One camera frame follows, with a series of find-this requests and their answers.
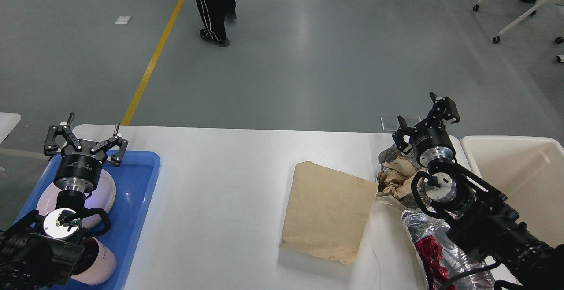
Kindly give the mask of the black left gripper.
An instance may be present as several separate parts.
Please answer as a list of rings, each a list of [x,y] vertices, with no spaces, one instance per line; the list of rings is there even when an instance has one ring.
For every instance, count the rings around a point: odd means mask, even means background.
[[[129,141],[119,132],[120,123],[116,123],[110,138],[95,143],[90,148],[90,155],[65,153],[64,146],[70,145],[70,152],[82,152],[81,141],[72,132],[72,122],[76,116],[71,112],[68,119],[61,125],[51,125],[44,142],[44,155],[61,155],[59,167],[55,173],[53,183],[61,190],[77,187],[81,192],[93,192],[99,184],[103,164],[110,163],[115,167],[121,166]]]

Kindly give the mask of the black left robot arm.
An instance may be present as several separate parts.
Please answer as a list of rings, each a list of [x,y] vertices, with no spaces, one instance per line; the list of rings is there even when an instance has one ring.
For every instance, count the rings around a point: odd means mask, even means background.
[[[128,141],[116,123],[105,141],[76,137],[74,113],[66,123],[52,125],[44,144],[46,156],[60,156],[53,183],[59,188],[55,209],[35,209],[1,232],[1,288],[38,290],[74,279],[99,285],[111,278],[117,258],[99,238],[111,228],[104,208],[87,208],[106,162],[120,166]]]

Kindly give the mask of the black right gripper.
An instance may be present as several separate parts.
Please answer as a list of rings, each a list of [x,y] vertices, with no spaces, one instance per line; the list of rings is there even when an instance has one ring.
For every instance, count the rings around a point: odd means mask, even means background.
[[[460,121],[456,103],[450,97],[439,97],[434,92],[429,93],[433,103],[427,117],[417,125],[408,127],[404,117],[399,115],[400,127],[392,134],[396,148],[403,154],[413,153],[422,167],[427,167],[431,161],[442,158],[452,161],[456,150],[447,133],[446,124],[456,124]]]

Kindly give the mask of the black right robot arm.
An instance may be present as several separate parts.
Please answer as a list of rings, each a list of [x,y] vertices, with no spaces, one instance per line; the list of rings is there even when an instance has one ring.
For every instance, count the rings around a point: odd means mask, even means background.
[[[459,273],[441,289],[465,277],[504,265],[517,283],[498,280],[496,290],[561,290],[563,288],[563,246],[556,248],[534,237],[519,214],[506,203],[506,194],[457,162],[456,151],[445,122],[458,123],[459,112],[449,97],[429,93],[433,102],[427,117],[409,127],[399,116],[393,133],[397,149],[415,154],[423,168],[412,182],[411,192],[419,209],[449,225],[447,237],[465,254],[493,264]]]

